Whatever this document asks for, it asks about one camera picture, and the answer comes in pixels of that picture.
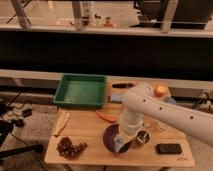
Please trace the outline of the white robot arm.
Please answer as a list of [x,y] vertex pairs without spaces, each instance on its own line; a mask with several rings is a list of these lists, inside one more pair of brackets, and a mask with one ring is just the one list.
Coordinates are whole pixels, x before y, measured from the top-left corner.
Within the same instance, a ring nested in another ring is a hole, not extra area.
[[141,115],[148,115],[213,147],[213,115],[161,101],[147,83],[128,89],[122,96],[118,137],[131,141],[141,126]]

